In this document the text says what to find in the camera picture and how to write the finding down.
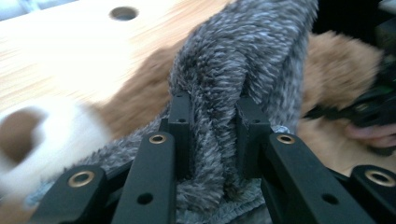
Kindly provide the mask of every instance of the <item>black metal bracket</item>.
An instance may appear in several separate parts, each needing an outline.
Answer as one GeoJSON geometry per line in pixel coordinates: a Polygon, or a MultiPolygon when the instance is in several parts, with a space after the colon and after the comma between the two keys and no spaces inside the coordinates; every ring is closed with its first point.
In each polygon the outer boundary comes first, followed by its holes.
{"type": "MultiPolygon", "coordinates": [[[[396,223],[396,174],[366,165],[340,175],[297,136],[273,133],[252,99],[242,97],[236,109],[238,172],[262,179],[274,223],[396,223]]],[[[175,223],[176,179],[193,170],[191,122],[182,92],[160,131],[144,136],[134,162],[107,176],[97,166],[64,173],[29,223],[175,223]]]]}

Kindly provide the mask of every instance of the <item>black object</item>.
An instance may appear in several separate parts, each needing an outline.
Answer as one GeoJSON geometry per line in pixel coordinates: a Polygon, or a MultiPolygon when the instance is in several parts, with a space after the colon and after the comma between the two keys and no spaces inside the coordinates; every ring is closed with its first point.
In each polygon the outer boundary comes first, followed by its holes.
{"type": "MultiPolygon", "coordinates": [[[[352,105],[338,110],[336,107],[317,105],[304,118],[349,119],[358,127],[396,123],[396,57],[384,57],[375,84],[358,97],[352,105]]],[[[372,148],[373,152],[389,156],[396,147],[372,148]]]]}
{"type": "MultiPolygon", "coordinates": [[[[179,105],[179,98],[188,97],[186,93],[179,96],[171,107],[179,105]]],[[[297,136],[273,133],[251,98],[242,97],[236,108],[239,174],[262,178],[262,194],[274,223],[396,222],[396,174],[360,166],[350,178],[340,175],[325,168],[297,136]]],[[[177,118],[188,117],[177,114],[177,118]]],[[[144,137],[133,164],[113,171],[108,180],[95,166],[80,166],[63,174],[29,223],[174,223],[175,167],[191,163],[175,161],[175,144],[186,142],[177,142],[164,132],[170,130],[169,120],[163,119],[162,132],[144,137]],[[76,178],[81,172],[94,176],[76,178]],[[71,180],[85,185],[73,187],[71,180]]]]}
{"type": "Polygon", "coordinates": [[[396,17],[376,27],[376,42],[381,49],[396,55],[396,17]]]}
{"type": "Polygon", "coordinates": [[[376,46],[375,27],[394,15],[378,8],[381,0],[318,0],[312,32],[335,31],[376,46]]]}
{"type": "Polygon", "coordinates": [[[176,139],[177,179],[191,178],[193,173],[193,152],[190,132],[190,96],[180,92],[172,99],[168,119],[168,132],[176,139]]]}

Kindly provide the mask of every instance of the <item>white fur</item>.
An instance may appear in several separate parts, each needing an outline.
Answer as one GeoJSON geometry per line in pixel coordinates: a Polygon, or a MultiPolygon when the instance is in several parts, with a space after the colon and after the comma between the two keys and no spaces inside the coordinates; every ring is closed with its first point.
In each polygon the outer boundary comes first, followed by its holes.
{"type": "Polygon", "coordinates": [[[39,116],[40,121],[32,133],[34,147],[19,164],[10,161],[0,148],[0,190],[6,193],[26,195],[40,181],[110,141],[110,131],[99,117],[87,106],[70,100],[43,99],[10,108],[0,115],[0,125],[16,111],[39,116]]]}

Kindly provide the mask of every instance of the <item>hole in table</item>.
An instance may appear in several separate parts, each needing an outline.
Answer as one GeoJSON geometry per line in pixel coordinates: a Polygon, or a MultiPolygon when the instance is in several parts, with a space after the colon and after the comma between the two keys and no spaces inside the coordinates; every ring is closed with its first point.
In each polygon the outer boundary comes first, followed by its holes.
{"type": "Polygon", "coordinates": [[[116,21],[131,21],[137,17],[137,10],[132,7],[116,7],[111,10],[110,16],[116,21]]]}

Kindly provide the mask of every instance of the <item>white plush toy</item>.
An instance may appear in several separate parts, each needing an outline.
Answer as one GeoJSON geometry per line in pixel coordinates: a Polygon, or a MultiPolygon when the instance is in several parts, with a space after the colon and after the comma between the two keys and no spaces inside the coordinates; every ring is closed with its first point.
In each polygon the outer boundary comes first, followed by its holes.
{"type": "Polygon", "coordinates": [[[0,191],[24,196],[110,140],[94,111],[71,100],[12,107],[0,114],[0,191]]]}

